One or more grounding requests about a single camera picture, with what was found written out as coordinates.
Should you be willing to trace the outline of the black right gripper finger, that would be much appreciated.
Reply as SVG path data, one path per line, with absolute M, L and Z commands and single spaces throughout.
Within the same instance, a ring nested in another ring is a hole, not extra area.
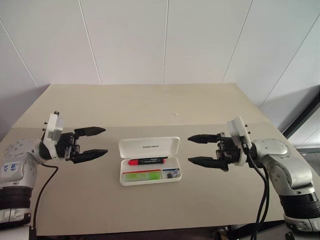
M 190 136 L 187 140 L 197 144 L 218 143 L 221 140 L 221 134 L 197 134 Z
M 221 169 L 224 172 L 228 171 L 228 163 L 224 160 L 214 159 L 206 156 L 197 156 L 188 158 L 188 161 L 201 167 Z

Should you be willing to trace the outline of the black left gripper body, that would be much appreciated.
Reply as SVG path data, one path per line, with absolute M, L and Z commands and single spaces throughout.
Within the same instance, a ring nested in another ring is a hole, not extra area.
M 57 156 L 65 161 L 79 162 L 80 146 L 77 144 L 78 139 L 75 133 L 63 133 L 55 145 Z

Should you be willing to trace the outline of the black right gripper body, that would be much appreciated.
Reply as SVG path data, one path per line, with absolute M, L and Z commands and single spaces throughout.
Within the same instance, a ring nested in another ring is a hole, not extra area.
M 217 138 L 217 159 L 227 164 L 238 163 L 241 159 L 241 150 L 236 146 L 233 139 L 225 136 L 224 132 L 218 133 Z

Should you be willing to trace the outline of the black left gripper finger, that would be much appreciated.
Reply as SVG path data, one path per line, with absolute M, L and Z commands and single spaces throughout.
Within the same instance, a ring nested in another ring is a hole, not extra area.
M 90 136 L 99 135 L 100 133 L 103 133 L 105 131 L 106 131 L 105 128 L 91 126 L 91 127 L 77 128 L 74 130 L 74 134 L 76 137 L 83 137 L 83 136 L 90 137 Z
M 84 163 L 100 158 L 108 153 L 107 149 L 92 149 L 79 153 L 74 156 L 74 164 Z

